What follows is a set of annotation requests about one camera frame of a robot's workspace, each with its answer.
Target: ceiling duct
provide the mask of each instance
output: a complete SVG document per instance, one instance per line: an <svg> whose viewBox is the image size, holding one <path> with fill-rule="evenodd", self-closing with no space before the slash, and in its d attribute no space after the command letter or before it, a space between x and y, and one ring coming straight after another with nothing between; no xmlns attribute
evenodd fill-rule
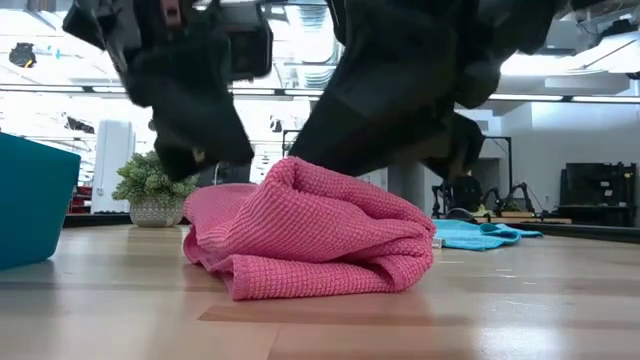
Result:
<svg viewBox="0 0 640 360"><path fill-rule="evenodd" d="M299 85L308 89L324 89L338 61L338 46L333 35L333 23L326 6L287 6L287 18L292 31L294 56Z"/></svg>

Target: blue plastic bin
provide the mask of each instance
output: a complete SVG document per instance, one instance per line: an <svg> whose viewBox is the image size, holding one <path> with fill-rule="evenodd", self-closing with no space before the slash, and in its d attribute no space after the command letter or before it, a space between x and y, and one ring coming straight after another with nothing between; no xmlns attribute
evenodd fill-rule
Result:
<svg viewBox="0 0 640 360"><path fill-rule="evenodd" d="M0 133L0 270L56 251L80 156Z"/></svg>

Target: waffle-weave towel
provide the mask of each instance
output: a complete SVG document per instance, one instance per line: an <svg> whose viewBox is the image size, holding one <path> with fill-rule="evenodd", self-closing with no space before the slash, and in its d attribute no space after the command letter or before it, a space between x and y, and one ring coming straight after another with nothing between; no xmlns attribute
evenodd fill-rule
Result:
<svg viewBox="0 0 640 360"><path fill-rule="evenodd" d="M293 157L260 185L197 190L185 216L187 258L234 300L398 292L433 263L435 227L420 209Z"/></svg>

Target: wooden table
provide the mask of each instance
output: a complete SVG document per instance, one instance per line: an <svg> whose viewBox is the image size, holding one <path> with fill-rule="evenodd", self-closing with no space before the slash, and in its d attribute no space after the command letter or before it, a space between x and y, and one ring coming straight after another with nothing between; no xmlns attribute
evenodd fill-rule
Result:
<svg viewBox="0 0 640 360"><path fill-rule="evenodd" d="M640 359L640 246L443 249L403 294L233 303L184 230L70 229L0 272L0 359Z"/></svg>

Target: pink towel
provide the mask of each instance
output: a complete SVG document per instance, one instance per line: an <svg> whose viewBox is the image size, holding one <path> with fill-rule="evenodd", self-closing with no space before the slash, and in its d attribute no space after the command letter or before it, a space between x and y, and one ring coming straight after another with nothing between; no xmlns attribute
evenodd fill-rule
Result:
<svg viewBox="0 0 640 360"><path fill-rule="evenodd" d="M184 252L234 300L398 292L433 263L435 226L409 202L297 158L261 185L210 186L185 203Z"/></svg>

